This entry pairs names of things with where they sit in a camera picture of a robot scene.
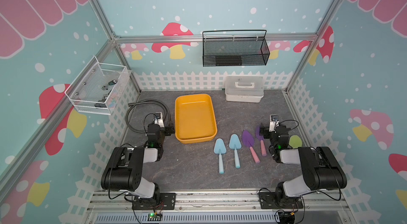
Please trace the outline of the green shovel wooden handle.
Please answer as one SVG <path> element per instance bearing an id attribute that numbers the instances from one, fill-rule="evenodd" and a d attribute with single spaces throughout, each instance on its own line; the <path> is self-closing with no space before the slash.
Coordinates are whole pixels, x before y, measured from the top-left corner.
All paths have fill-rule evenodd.
<path id="1" fill-rule="evenodd" d="M 292 135 L 289 138 L 289 142 L 288 142 L 289 146 L 293 149 L 299 148 L 303 146 L 303 141 L 300 138 L 300 136 L 298 135 Z"/>

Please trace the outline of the purple shovel pink handle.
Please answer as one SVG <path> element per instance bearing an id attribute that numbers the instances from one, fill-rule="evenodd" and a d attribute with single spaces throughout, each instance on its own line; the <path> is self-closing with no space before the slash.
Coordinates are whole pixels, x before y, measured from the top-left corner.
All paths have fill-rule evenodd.
<path id="1" fill-rule="evenodd" d="M 257 126 L 257 128 L 255 130 L 255 136 L 260 141 L 261 155 L 267 156 L 264 137 L 263 137 L 263 135 L 260 134 L 260 128 L 261 128 L 260 126 Z"/>
<path id="2" fill-rule="evenodd" d="M 244 130 L 242 133 L 242 140 L 245 146 L 247 146 L 252 154 L 253 160 L 256 164 L 260 163 L 260 159 L 257 156 L 255 150 L 254 150 L 254 138 L 251 135 L 251 133 L 247 130 Z"/>

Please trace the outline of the light blue shovel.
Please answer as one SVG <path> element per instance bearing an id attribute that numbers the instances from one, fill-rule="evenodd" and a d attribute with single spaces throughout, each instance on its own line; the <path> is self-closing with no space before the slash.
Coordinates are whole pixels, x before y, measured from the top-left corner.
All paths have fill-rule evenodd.
<path id="1" fill-rule="evenodd" d="M 215 141 L 214 153 L 218 155 L 219 173 L 224 174 L 223 155 L 226 153 L 226 146 L 221 138 Z"/>
<path id="2" fill-rule="evenodd" d="M 240 159 L 238 155 L 238 150 L 240 150 L 242 147 L 240 139 L 237 134 L 232 134 L 229 142 L 229 148 L 234 151 L 234 161 L 235 161 L 235 167 L 239 169 L 241 167 L 240 165 Z"/>

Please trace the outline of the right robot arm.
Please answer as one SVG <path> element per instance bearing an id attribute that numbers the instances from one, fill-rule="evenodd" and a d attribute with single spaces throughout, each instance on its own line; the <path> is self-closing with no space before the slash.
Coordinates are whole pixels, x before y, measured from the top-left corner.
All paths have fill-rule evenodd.
<path id="1" fill-rule="evenodd" d="M 280 182 L 275 190 L 277 203 L 301 199 L 301 197 L 322 192 L 341 190 L 347 186 L 347 177 L 329 147 L 297 148 L 289 144 L 290 128 L 274 123 L 269 127 L 260 125 L 256 129 L 258 139 L 269 139 L 269 153 L 273 160 L 282 164 L 301 167 L 302 174 L 290 181 Z"/>

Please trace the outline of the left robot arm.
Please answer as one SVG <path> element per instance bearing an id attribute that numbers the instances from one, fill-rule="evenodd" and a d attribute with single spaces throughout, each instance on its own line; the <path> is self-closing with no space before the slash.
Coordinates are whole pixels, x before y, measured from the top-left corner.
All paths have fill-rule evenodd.
<path id="1" fill-rule="evenodd" d="M 150 124 L 147 127 L 147 141 L 142 147 L 114 148 L 101 177 L 102 189 L 109 192 L 123 191 L 140 200 L 158 203 L 159 186 L 142 177 L 143 165 L 161 160 L 164 139 L 174 133 L 175 127 L 172 123 L 167 127 Z"/>

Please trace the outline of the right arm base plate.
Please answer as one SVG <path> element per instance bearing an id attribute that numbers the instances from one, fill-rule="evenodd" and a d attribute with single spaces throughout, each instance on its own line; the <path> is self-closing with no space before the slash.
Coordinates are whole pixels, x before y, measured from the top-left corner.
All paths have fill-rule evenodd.
<path id="1" fill-rule="evenodd" d="M 261 209 L 291 209 L 297 211 L 304 208 L 301 198 L 288 198 L 275 192 L 258 192 Z"/>

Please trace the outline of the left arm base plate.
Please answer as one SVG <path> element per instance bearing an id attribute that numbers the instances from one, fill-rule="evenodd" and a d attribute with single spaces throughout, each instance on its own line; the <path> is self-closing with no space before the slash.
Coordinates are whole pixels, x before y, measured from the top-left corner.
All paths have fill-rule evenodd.
<path id="1" fill-rule="evenodd" d="M 152 198 L 143 199 L 133 197 L 131 199 L 133 210 L 174 210 L 176 202 L 176 193 L 155 194 Z"/>

